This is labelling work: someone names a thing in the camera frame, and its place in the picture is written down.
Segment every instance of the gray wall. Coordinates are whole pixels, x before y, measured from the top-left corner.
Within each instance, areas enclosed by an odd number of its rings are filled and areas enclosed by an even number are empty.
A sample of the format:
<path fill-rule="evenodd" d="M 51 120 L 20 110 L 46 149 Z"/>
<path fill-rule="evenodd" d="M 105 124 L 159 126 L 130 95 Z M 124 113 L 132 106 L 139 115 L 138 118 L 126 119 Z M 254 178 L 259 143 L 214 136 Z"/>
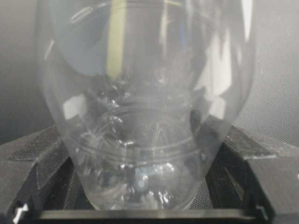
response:
<path fill-rule="evenodd" d="M 0 1 L 0 143 L 52 124 L 35 77 L 36 2 Z"/>
<path fill-rule="evenodd" d="M 52 124 L 35 73 L 37 1 L 0 1 L 0 143 Z M 255 3 L 258 67 L 236 124 L 299 146 L 299 1 Z"/>

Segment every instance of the clear plastic bottle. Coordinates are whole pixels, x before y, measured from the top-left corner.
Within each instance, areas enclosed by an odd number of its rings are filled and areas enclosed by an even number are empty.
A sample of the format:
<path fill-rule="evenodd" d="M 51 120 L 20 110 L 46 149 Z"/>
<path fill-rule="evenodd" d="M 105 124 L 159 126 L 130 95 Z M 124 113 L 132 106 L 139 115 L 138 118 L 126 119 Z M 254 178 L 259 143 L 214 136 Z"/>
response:
<path fill-rule="evenodd" d="M 95 208 L 184 209 L 251 87 L 251 0 L 40 0 L 42 89 Z"/>

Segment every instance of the gray backdrop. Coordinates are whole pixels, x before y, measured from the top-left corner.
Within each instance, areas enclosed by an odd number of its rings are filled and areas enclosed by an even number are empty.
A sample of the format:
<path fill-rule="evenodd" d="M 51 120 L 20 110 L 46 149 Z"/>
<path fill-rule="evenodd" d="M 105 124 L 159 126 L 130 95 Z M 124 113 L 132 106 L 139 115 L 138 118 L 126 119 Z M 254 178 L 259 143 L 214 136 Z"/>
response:
<path fill-rule="evenodd" d="M 0 144 L 53 123 L 36 81 L 37 1 L 0 1 Z M 299 146 L 299 1 L 255 4 L 255 82 L 235 124 Z"/>

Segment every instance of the transparent plastic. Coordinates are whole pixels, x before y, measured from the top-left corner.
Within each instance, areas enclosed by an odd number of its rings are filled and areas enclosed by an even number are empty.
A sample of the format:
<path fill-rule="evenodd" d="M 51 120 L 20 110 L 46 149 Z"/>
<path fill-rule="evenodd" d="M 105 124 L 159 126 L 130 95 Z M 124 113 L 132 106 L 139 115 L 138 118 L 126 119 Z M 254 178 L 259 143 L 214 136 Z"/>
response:
<path fill-rule="evenodd" d="M 251 87 L 251 0 L 40 0 L 42 89 L 99 210 L 185 209 Z"/>

